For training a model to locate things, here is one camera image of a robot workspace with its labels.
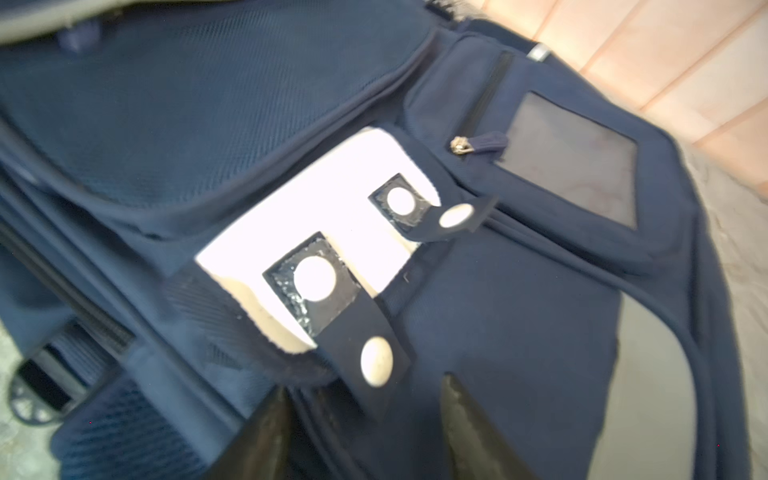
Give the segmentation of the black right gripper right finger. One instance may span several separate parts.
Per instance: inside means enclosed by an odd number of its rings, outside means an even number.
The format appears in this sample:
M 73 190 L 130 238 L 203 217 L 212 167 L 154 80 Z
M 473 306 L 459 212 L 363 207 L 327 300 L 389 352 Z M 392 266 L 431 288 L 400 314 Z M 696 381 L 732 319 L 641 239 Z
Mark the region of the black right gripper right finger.
M 537 478 L 452 373 L 441 381 L 440 414 L 453 479 Z

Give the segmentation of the navy blue student backpack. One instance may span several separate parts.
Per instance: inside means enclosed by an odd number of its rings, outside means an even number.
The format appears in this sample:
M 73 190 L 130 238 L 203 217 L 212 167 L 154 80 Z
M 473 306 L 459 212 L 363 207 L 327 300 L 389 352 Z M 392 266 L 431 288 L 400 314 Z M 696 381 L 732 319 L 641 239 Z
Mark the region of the navy blue student backpack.
M 677 142 L 435 1 L 5 1 L 7 404 L 64 479 L 453 479 L 452 373 L 536 479 L 747 479 Z

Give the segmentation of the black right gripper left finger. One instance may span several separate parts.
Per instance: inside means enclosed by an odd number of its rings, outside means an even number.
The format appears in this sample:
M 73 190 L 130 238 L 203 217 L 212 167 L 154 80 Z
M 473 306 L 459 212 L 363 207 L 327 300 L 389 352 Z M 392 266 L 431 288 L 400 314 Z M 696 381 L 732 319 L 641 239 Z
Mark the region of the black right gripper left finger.
M 294 411 L 287 389 L 275 387 L 203 475 L 209 480 L 275 480 L 286 476 Z

